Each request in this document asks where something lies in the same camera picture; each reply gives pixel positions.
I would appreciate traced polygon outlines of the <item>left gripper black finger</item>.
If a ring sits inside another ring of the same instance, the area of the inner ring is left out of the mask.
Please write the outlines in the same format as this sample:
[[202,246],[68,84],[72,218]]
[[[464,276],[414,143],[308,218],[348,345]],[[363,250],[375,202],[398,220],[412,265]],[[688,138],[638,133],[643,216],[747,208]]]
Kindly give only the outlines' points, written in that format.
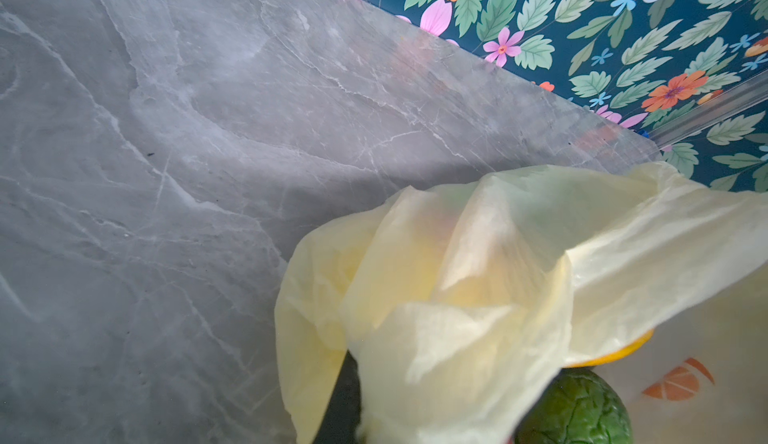
[[340,372],[313,444],[358,444],[361,421],[361,385],[357,361],[345,354]]

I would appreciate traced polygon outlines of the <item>dark green fake avocado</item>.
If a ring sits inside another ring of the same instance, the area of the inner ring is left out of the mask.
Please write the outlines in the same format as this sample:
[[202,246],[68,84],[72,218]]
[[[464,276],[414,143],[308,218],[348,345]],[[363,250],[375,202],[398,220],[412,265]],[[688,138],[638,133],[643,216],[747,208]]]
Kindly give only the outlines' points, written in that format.
[[628,411],[589,368],[563,369],[518,425],[513,443],[632,443]]

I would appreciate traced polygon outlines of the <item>cream plastic bag orange print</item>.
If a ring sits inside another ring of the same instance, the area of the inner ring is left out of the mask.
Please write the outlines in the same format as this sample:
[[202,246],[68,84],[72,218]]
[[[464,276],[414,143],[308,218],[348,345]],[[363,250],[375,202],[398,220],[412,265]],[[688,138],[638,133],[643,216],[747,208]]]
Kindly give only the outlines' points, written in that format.
[[767,259],[767,197],[665,162],[405,188],[307,234],[275,307],[311,442],[346,357],[370,443],[502,443],[562,368],[616,353]]

